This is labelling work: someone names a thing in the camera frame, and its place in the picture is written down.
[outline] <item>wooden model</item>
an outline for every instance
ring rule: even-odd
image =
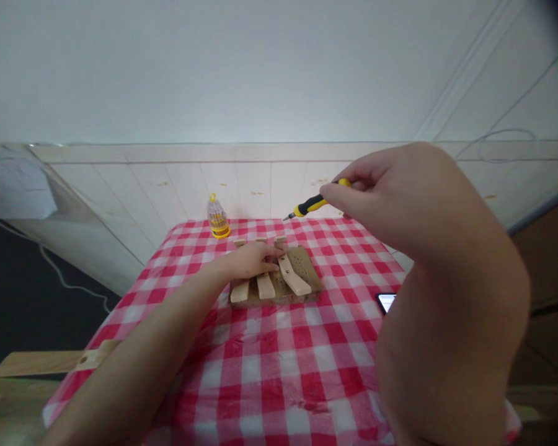
[[[267,242],[266,238],[257,238]],[[278,237],[275,247],[285,255],[275,259],[280,271],[260,274],[250,280],[231,283],[229,303],[232,308],[260,307],[262,305],[300,304],[318,300],[322,291],[321,280],[316,274],[310,256],[304,247],[286,248],[287,237]],[[245,240],[236,240],[236,248]]]

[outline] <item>smartphone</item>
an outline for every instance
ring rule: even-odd
[[[376,300],[380,309],[383,311],[383,315],[386,315],[391,309],[391,305],[395,300],[396,294],[376,294]]]

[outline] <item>hand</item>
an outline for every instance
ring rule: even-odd
[[[416,261],[508,238],[456,162],[430,144],[372,153],[336,178],[347,178],[352,188],[326,184],[323,197]]]
[[[263,242],[248,243],[237,250],[221,257],[230,279],[249,279],[262,273],[279,271],[279,266],[272,263],[274,257],[285,253]]]

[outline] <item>red and white checkered tablecloth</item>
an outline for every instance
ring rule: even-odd
[[[308,249],[325,288],[318,302],[232,310],[220,295],[159,409],[148,444],[394,444],[381,414],[374,351],[376,293],[405,276],[385,247],[345,219],[231,220],[216,240],[207,221],[172,229],[88,349],[124,339],[188,276],[232,240],[286,235]],[[92,373],[70,372],[43,409],[50,425]],[[508,434],[518,432],[508,411]]]

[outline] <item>cable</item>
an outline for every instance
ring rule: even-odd
[[[506,109],[506,111],[504,113],[502,113],[500,115],[500,118],[498,118],[496,120],[496,122],[494,124],[492,124],[492,126],[488,129],[488,132],[486,132],[485,135],[480,136],[479,138],[471,141],[468,145],[466,145],[465,147],[463,147],[461,149],[461,152],[459,152],[457,154],[457,156],[454,158],[455,160],[458,160],[459,157],[461,156],[461,154],[463,154],[468,148],[470,148],[471,146],[473,146],[475,143],[479,142],[479,141],[483,141],[486,138],[489,138],[490,136],[493,136],[495,134],[499,134],[499,133],[506,133],[506,132],[519,132],[519,133],[526,133],[529,138],[531,139],[531,141],[534,144],[538,143],[538,137],[531,131],[531,130],[527,130],[527,129],[523,129],[523,128],[508,128],[508,129],[503,129],[503,130],[494,130],[496,128],[496,126],[498,124],[500,124],[500,122],[510,113],[512,112],[515,107],[517,105],[519,105],[519,103],[525,99],[527,97],[527,95],[529,95],[529,93],[531,93],[535,87],[538,86],[538,84],[544,79],[544,77],[550,72],[550,70],[558,63],[558,54],[556,55],[556,57],[554,57],[554,59],[552,59],[552,61],[546,66],[546,69],[538,76],[538,78],[531,84],[531,86],[526,89],[523,94],[521,94],[517,100],[515,100],[510,107],[508,107]],[[521,159],[511,159],[511,158],[506,158],[506,159],[492,159],[492,158],[486,158],[484,156],[484,148],[483,146],[479,146],[477,148],[477,158],[480,161],[484,161],[484,162],[488,162],[488,163],[492,163],[492,164],[504,164],[507,162],[513,162],[513,161],[521,161]]]
[[[58,279],[60,280],[60,283],[62,284],[62,286],[63,286],[64,288],[68,288],[68,289],[79,289],[79,290],[82,290],[82,291],[84,291],[84,292],[86,292],[86,293],[88,293],[88,294],[90,294],[90,295],[95,296],[95,297],[100,297],[101,299],[104,300],[104,310],[105,310],[105,312],[108,313],[108,314],[111,313],[111,310],[107,307],[107,297],[106,297],[106,296],[104,296],[103,294],[98,294],[98,293],[96,293],[96,292],[92,292],[91,290],[86,289],[86,288],[81,287],[81,286],[69,285],[69,284],[66,283],[66,281],[64,280],[64,276],[62,275],[62,272],[60,271],[60,269],[59,269],[59,268],[57,267],[57,265],[52,261],[52,259],[50,259],[50,258],[48,257],[47,253],[45,252],[45,246],[44,246],[43,243],[38,242],[37,240],[34,240],[34,239],[32,239],[32,238],[30,238],[30,237],[24,235],[24,234],[20,234],[20,233],[18,233],[17,231],[12,230],[12,229],[9,228],[7,225],[3,224],[1,221],[0,221],[0,226],[1,226],[3,229],[6,229],[6,230],[7,230],[8,232],[10,232],[11,234],[14,234],[14,235],[16,235],[16,236],[18,236],[18,237],[20,237],[20,238],[24,238],[24,239],[26,239],[26,240],[29,240],[30,242],[35,242],[35,243],[37,243],[37,245],[39,246],[39,252],[41,253],[42,257],[45,259],[45,261],[48,263],[48,265],[50,265],[50,266],[54,269],[54,271],[56,271],[56,274],[58,275]]]
[[[554,59],[552,59],[552,61],[547,65],[546,69],[538,76],[538,78],[535,80],[535,82],[533,82],[533,83],[531,84],[531,87],[529,87],[528,89],[526,89],[526,90],[523,92],[523,94],[520,95],[520,96],[518,97],[518,99],[517,99],[516,101],[514,101],[513,104],[512,104],[510,107],[508,107],[507,110],[506,110],[504,113],[502,113],[502,115],[500,116],[500,118],[498,118],[498,119],[496,120],[496,122],[489,128],[489,130],[488,130],[487,133],[490,133],[492,130],[494,130],[494,129],[496,128],[496,126],[497,126],[510,112],[512,112],[512,111],[515,109],[515,107],[516,107],[517,105],[519,105],[519,103],[520,103],[523,99],[525,99],[525,97],[526,97],[529,93],[531,93],[531,92],[533,91],[533,89],[534,89],[535,87],[538,86],[538,84],[544,79],[544,77],[546,76],[546,74],[548,74],[548,73],[550,72],[550,70],[554,67],[554,65],[556,65],[557,62],[558,62],[558,54],[557,54],[557,56],[556,56]]]
[[[535,136],[535,134],[531,131],[531,130],[527,130],[527,129],[521,129],[521,128],[509,128],[509,129],[503,129],[503,130],[496,130],[496,131],[491,131],[486,133],[485,135],[480,136],[477,139],[474,139],[473,141],[471,141],[468,145],[466,145],[465,147],[463,147],[461,149],[461,152],[457,153],[457,156],[454,158],[455,160],[459,160],[459,157],[463,154],[463,152],[465,152],[468,148],[470,148],[471,146],[473,146],[475,143],[479,142],[479,141],[483,141],[486,138],[491,137],[492,135],[495,134],[499,134],[499,133],[506,133],[506,132],[519,132],[519,133],[526,133],[527,135],[529,135],[529,137],[531,138],[531,141],[533,142],[537,142],[538,137]],[[519,159],[491,159],[491,158],[485,158],[484,157],[484,153],[483,153],[483,147],[479,146],[477,148],[477,158],[480,161],[484,161],[484,162],[488,162],[488,163],[493,163],[493,164],[502,164],[502,163],[507,163],[507,162],[511,162],[511,161],[520,161]]]

